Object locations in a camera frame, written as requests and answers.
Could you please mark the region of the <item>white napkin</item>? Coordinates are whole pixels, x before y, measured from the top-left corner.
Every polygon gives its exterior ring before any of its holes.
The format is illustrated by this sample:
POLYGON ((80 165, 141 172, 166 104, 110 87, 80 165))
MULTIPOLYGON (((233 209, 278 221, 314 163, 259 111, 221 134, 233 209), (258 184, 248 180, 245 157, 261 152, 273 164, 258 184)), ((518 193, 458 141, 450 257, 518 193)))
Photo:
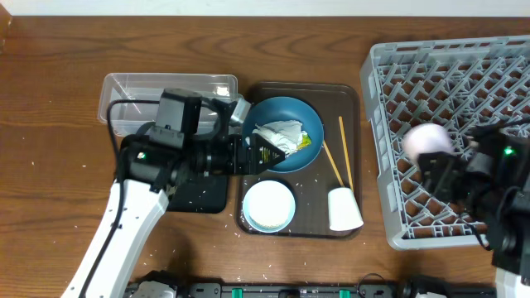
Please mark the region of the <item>white napkin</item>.
POLYGON ((286 156, 290 156, 298 152, 297 143, 301 132, 305 131, 301 127, 302 123, 297 120, 277 121, 262 126, 256 124, 253 133, 284 151, 286 156))

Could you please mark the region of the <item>yellow green snack wrapper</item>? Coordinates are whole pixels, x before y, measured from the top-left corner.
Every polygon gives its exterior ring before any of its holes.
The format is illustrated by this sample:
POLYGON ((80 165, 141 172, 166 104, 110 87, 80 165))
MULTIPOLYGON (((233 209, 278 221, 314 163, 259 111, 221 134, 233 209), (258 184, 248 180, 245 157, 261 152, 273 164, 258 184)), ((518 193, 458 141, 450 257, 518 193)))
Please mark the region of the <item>yellow green snack wrapper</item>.
POLYGON ((311 138, 306 131, 302 131, 297 143, 296 149, 300 151, 303 148, 308 147, 311 144, 311 138))

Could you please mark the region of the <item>small light blue bowl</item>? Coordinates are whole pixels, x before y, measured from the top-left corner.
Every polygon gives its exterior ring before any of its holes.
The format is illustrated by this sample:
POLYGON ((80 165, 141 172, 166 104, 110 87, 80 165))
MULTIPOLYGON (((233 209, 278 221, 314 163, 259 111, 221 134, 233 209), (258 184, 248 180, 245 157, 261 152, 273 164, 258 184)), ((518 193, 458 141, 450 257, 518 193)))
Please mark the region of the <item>small light blue bowl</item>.
POLYGON ((244 195, 242 210, 245 221, 253 230, 277 233, 294 218, 295 196, 279 181, 259 181, 244 195))

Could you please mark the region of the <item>wooden chopstick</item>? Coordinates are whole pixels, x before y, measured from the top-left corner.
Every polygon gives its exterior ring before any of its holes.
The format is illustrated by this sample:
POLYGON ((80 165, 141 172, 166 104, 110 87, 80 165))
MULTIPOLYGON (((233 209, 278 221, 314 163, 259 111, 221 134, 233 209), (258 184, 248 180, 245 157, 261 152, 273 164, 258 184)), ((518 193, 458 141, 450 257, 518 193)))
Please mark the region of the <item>wooden chopstick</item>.
POLYGON ((345 136, 344 120, 343 120, 342 116, 339 116, 338 119, 339 119, 339 125, 340 125, 340 135, 341 135, 341 140, 342 140, 342 145, 343 145, 344 162, 345 162, 346 169, 347 169, 349 187, 350 187, 350 189, 353 192, 354 191, 354 183, 353 183, 353 176, 352 176, 350 160, 349 160, 349 150, 348 150, 347 140, 346 140, 346 136, 345 136))
POLYGON ((327 155, 327 157, 328 157, 328 160, 329 160, 330 165, 331 165, 331 167, 332 167, 332 169, 333 169, 333 172, 335 173, 335 177, 336 177, 336 179, 337 179, 339 185, 340 185, 341 187, 344 187, 345 184, 344 184, 344 182, 343 182, 343 180, 342 180, 342 178, 341 178, 341 175, 340 175, 340 173, 339 173, 339 170, 338 170, 338 168, 337 168, 337 166, 336 166, 336 164, 335 164, 335 160, 334 160, 334 158, 333 158, 333 156, 332 156, 332 154, 331 154, 331 152, 330 152, 330 149, 329 149, 329 147, 328 147, 326 141, 323 141, 323 147, 324 147, 324 149, 325 149, 325 153, 326 153, 326 155, 327 155))

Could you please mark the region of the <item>white paper cup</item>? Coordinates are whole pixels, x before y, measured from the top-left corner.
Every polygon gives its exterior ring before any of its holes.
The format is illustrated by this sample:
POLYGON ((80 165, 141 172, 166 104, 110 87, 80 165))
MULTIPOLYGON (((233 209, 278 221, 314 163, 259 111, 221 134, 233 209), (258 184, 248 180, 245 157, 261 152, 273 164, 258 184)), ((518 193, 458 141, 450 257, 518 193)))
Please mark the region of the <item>white paper cup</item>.
POLYGON ((328 193, 328 215, 332 231, 350 231, 364 225, 354 192, 350 188, 335 188, 328 193))

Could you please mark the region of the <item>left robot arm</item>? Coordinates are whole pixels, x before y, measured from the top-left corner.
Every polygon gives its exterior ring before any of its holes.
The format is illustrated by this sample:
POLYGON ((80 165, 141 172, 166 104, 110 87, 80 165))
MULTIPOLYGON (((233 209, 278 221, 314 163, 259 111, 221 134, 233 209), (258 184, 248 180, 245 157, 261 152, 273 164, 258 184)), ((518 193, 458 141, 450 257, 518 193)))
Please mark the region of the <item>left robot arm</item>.
POLYGON ((285 159, 258 134, 230 134, 239 108, 194 91, 166 88, 155 121, 111 141, 115 181, 100 225, 65 297, 120 297, 171 193, 209 175, 256 175, 285 159))

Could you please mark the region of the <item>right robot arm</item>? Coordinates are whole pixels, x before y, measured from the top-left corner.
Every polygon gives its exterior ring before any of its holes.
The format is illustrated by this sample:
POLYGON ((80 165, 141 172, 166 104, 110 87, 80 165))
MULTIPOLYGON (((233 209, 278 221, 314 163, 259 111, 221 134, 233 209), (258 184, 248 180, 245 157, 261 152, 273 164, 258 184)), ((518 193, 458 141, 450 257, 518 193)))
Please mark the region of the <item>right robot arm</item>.
POLYGON ((459 205, 487 225, 479 245, 493 253, 498 297, 529 295, 529 140, 504 133, 508 123, 474 127, 469 160, 458 157, 449 133, 427 123, 403 139, 419 167, 423 189, 459 205))

